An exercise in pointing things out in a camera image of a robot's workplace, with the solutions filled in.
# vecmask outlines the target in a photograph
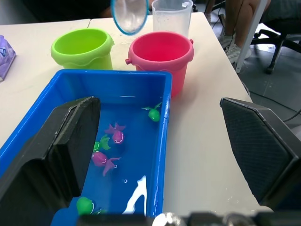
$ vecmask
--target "green bucket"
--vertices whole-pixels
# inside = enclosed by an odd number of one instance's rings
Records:
[[[93,28],[62,35],[51,46],[52,58],[64,68],[111,70],[112,37]]]

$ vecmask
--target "pink toy fish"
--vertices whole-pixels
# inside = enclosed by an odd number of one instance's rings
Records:
[[[92,161],[96,166],[104,166],[103,176],[107,174],[109,170],[115,168],[113,161],[119,160],[120,158],[108,159],[108,157],[101,152],[94,152],[92,155]]]
[[[124,134],[122,130],[124,130],[126,126],[119,126],[117,123],[115,123],[115,126],[112,127],[111,124],[109,125],[109,128],[105,130],[105,133],[113,134],[112,139],[114,143],[116,144],[122,144],[124,141]]]

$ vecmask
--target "blue plastic tray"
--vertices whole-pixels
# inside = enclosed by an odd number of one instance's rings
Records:
[[[96,140],[109,124],[126,125],[121,145],[109,140],[109,158],[121,157],[116,169],[103,177],[102,167],[91,161],[82,196],[93,200],[96,209],[121,213],[137,187],[146,177],[146,215],[162,212],[167,125],[171,95],[171,74],[165,72],[126,72],[61,70],[45,87],[34,105],[0,149],[0,176],[23,144],[36,133],[53,108],[74,99],[95,96],[101,100],[100,124]],[[143,107],[162,105],[160,121],[154,122]],[[75,225],[78,218],[74,198],[68,209],[55,215],[52,225]],[[135,203],[135,212],[144,213],[144,197]]]

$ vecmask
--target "pink bucket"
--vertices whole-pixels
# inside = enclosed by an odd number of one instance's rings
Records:
[[[193,41],[173,32],[152,32],[138,37],[130,46],[126,64],[138,71],[168,71],[173,75],[172,97],[183,88]]]

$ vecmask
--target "purple package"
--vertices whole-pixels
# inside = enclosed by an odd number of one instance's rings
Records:
[[[16,52],[6,41],[3,35],[0,35],[0,81],[3,81],[8,70],[16,57]]]

